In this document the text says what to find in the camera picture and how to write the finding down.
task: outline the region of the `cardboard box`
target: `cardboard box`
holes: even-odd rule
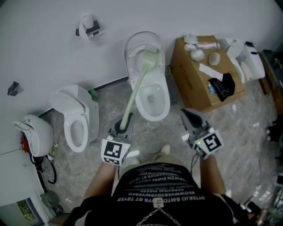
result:
[[[214,36],[202,36],[198,37],[198,40],[199,42],[218,42]],[[178,38],[175,43],[170,66],[185,107],[207,112],[236,100],[245,93],[244,85],[223,49],[205,49],[205,58],[200,62],[195,62],[190,58],[190,52],[185,51],[184,46],[184,38]],[[209,54],[214,52],[220,54],[220,63],[217,66],[210,66],[208,64]],[[210,94],[208,80],[211,77],[199,71],[200,63],[222,74],[230,73],[235,82],[234,95],[229,96],[224,102],[221,102],[217,94]]]

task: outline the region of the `gray tile floor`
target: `gray tile floor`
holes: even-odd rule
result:
[[[236,202],[244,202],[254,194],[256,186],[261,185],[255,202],[265,206],[270,201],[274,189],[274,157],[279,154],[276,144],[264,142],[265,128],[276,119],[276,112],[272,97],[263,95],[258,81],[251,81],[245,86],[245,96],[207,113],[207,117],[214,128],[220,131],[225,143],[216,157],[226,187],[232,190],[232,197]],[[126,82],[99,91],[99,137],[83,153],[75,153],[68,147],[62,131],[64,117],[61,113],[53,111],[44,116],[43,119],[54,128],[55,141],[59,138],[59,148],[54,160],[57,183],[49,184],[47,180],[52,180],[52,177],[48,175],[43,175],[43,179],[47,189],[59,195],[65,212],[70,212],[81,204],[84,192],[101,164],[101,139],[106,134],[108,123],[123,114],[131,91]],[[183,103],[180,96],[178,98],[179,103],[171,106],[168,116],[159,122],[147,122],[141,117],[136,106],[133,107],[135,123],[132,151],[140,151],[139,158],[142,162],[152,157],[162,145],[169,143],[172,155],[182,159],[190,169],[195,153],[181,139],[186,132],[180,119]],[[43,167],[46,174],[53,174],[46,160]],[[200,184],[199,163],[194,167],[193,177]]]

